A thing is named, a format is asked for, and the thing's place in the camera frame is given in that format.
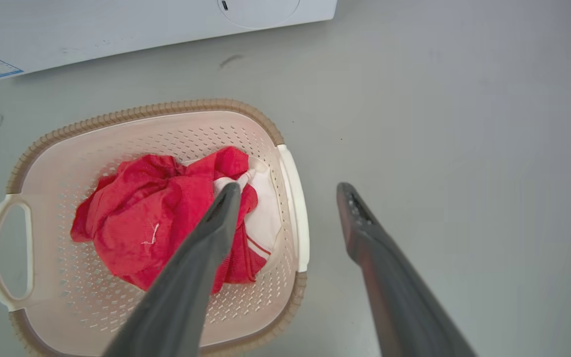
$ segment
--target basket rim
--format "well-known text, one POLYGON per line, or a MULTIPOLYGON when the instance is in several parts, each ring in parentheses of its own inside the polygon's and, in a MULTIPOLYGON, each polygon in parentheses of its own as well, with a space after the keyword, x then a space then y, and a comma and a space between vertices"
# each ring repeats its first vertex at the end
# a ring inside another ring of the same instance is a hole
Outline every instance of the basket rim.
MULTIPOLYGON (((78 136, 100 128, 106 128, 115 124, 122 124, 139 119, 153 118, 163 115, 176 115, 182 113, 197 113, 207 111, 230 111, 239 113, 252 120, 263 128, 272 139, 275 146, 284 143, 283 136, 277 126, 269 120, 261 111, 243 102, 233 99, 202 99, 186 100, 183 102, 165 102, 153 104, 151 106, 140 106, 137 108, 125 109, 108 115, 100 115, 94 118, 83 120, 75 124, 65 126, 41 136, 30 147, 23 152, 22 156, 14 165, 6 186, 7 194, 18 194, 21 192, 23 181, 30 170, 32 163, 45 152, 63 140, 78 136)), ((304 290, 307 282, 306 272, 297 272, 294 278, 294 285, 290 298, 276 319, 255 334, 200 349, 201 355, 233 356, 244 351, 253 350, 260 347, 278 334, 283 332, 292 321, 303 300, 304 290)), ((30 325, 25 309, 9 312, 9 319, 14 328, 14 334, 24 345, 29 353, 40 356, 70 356, 59 353, 50 348, 38 337, 34 328, 30 325)))

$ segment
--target plastic basket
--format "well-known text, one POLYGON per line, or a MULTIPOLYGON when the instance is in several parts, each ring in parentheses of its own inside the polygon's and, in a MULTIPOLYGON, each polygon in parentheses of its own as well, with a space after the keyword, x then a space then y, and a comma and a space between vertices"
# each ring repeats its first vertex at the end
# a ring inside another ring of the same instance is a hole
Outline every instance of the plastic basket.
POLYGON ((200 352, 235 355, 278 335, 301 304, 309 233, 299 176, 276 126, 235 100, 192 100, 98 116, 53 131, 20 158, 0 204, 0 226, 20 205, 26 214, 28 289, 13 297, 0 277, 0 301, 28 351, 97 356, 143 292, 109 272, 93 244, 74 243, 75 209, 121 161, 145 153, 182 162, 233 145, 270 169, 282 228, 253 285, 228 285, 211 297, 200 352))

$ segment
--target floor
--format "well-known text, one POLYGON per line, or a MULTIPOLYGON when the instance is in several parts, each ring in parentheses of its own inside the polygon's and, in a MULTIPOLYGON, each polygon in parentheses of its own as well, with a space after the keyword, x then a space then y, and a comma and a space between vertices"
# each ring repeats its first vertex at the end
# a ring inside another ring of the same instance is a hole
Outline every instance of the floor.
MULTIPOLYGON (((0 201, 44 133, 212 97, 277 124, 310 219, 303 306, 249 355, 379 355, 344 251, 339 181, 360 190, 479 355, 571 355, 571 2, 341 0, 329 22, 2 80, 0 201)), ((6 225, 0 266, 19 285, 23 229, 6 225)), ((0 356, 22 355, 0 305, 0 356)))

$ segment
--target red garment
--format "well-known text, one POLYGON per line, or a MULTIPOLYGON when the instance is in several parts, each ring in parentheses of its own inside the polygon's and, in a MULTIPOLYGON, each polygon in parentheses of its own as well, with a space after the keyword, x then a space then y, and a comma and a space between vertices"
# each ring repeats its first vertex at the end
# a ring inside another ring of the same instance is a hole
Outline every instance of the red garment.
MULTIPOLYGON (((100 177, 95 192, 76 210, 72 240, 93 241, 114 275, 147 290, 215 200, 213 181, 238 179, 247 170, 248 155, 234 147, 188 167, 172 156, 125 161, 115 176, 100 177)), ((266 264, 247 244, 244 217, 256 206, 257 193, 246 185, 233 246, 217 270, 213 294, 224 282, 254 282, 266 264)))

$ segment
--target basket handle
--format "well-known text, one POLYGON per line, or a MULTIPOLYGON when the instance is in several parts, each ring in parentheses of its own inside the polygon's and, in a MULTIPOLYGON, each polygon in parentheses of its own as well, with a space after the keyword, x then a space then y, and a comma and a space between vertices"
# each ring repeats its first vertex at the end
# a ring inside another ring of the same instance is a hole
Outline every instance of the basket handle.
POLYGON ((20 298, 14 297, 12 294, 10 294, 10 291, 6 287, 6 284, 3 282, 0 273, 0 302, 6 305, 9 311, 15 311, 25 307, 25 302, 28 296, 30 296, 30 293, 34 287, 34 259, 32 258, 32 215, 30 212, 30 206, 25 203, 25 201, 23 201, 20 194, 7 194, 6 198, 0 203, 0 230, 4 219, 6 219, 7 213, 14 205, 21 206, 25 212, 25 228, 27 237, 26 245, 28 253, 28 283, 25 294, 23 294, 23 296, 20 298))
POLYGON ((285 144, 277 145, 279 153, 281 153, 281 169, 284 171, 286 184, 286 192, 288 193, 288 205, 294 206, 294 216, 290 217, 292 225, 296 232, 295 241, 297 242, 299 268, 297 271, 303 273, 308 271, 308 262, 310 262, 310 228, 308 226, 308 210, 305 207, 305 197, 303 196, 303 187, 301 179, 299 179, 299 171, 294 164, 294 158, 287 149, 285 144))

